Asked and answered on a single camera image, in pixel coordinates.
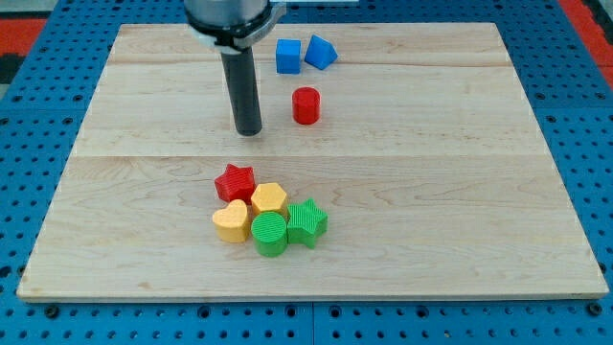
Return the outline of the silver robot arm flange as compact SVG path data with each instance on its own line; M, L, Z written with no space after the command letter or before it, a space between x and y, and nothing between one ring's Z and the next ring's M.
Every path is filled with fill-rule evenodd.
M285 2L184 0L187 22L205 46L238 55L263 40L286 15Z

